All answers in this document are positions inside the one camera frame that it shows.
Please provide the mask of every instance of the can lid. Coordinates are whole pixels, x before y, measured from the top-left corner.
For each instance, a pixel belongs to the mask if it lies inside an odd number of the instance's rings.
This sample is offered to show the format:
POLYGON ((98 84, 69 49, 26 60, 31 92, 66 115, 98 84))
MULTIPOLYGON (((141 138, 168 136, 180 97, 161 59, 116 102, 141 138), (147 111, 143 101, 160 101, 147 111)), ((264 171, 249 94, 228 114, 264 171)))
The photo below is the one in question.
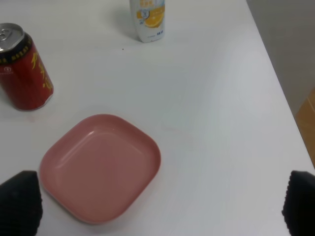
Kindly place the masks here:
POLYGON ((13 23, 0 24, 0 53, 13 49, 24 38, 22 27, 13 23))

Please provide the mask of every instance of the plastic bottle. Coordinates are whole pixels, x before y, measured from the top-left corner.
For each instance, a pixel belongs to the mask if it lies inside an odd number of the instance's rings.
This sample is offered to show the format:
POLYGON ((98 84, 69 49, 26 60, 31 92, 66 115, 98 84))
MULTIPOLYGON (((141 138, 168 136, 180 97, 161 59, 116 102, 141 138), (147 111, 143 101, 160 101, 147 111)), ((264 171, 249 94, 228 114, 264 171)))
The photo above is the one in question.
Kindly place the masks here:
POLYGON ((130 0, 130 9, 142 42, 153 42, 164 37, 165 0, 130 0))

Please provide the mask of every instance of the bottle label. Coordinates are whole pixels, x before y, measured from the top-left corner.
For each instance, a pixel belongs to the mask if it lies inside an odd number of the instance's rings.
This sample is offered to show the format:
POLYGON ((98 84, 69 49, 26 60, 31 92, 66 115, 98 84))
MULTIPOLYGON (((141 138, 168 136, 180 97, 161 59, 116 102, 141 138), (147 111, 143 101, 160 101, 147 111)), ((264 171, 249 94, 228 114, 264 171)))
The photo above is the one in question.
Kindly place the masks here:
POLYGON ((137 19, 140 25, 148 28, 159 28, 157 35, 163 33, 165 18, 165 0, 140 0, 137 19))

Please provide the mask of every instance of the wooden surface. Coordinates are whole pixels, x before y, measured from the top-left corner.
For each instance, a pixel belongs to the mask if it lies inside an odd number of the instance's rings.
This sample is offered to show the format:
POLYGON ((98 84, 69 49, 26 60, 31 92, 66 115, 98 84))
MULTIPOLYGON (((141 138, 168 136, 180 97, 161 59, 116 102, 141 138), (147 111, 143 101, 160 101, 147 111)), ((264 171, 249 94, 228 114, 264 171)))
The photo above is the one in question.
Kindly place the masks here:
POLYGON ((313 165, 315 165, 315 88, 302 104, 295 119, 313 165))

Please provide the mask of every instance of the gray wall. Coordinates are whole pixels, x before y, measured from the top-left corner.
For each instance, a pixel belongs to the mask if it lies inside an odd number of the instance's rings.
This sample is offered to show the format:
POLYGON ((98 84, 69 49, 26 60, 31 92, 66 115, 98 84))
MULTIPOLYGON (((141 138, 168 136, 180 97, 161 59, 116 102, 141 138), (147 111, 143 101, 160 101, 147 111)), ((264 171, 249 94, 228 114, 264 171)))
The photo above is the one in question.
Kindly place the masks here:
POLYGON ((315 87, 315 0, 248 0, 248 4, 295 115, 315 87))

